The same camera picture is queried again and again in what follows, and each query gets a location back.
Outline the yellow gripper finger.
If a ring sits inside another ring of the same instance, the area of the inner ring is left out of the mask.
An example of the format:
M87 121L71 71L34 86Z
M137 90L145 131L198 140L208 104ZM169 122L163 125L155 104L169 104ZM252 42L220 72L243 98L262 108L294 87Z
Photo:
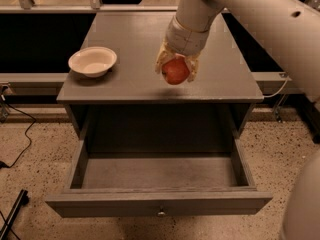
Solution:
M156 64L155 64L155 72L160 74L162 72L162 66L172 59L183 58L183 55L176 53L173 49L168 46L167 42L163 42L160 46Z
M185 57L185 63L190 72L187 81L192 82L195 80L198 68L199 68L199 56L200 54L190 55Z

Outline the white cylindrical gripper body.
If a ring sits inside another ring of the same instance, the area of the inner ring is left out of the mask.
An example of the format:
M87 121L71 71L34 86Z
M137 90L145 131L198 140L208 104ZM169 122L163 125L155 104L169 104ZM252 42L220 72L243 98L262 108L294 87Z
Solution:
M175 53L191 56L200 53L206 45L209 31L198 32L183 27L173 17L165 33L167 46Z

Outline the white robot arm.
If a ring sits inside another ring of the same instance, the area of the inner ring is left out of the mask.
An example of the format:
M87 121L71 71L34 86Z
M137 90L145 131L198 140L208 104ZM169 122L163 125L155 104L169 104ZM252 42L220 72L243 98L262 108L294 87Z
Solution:
M314 104L320 101L320 14L298 0L180 0L156 60L167 83L193 81L215 17L229 12ZM279 240L320 240L320 153L299 173Z

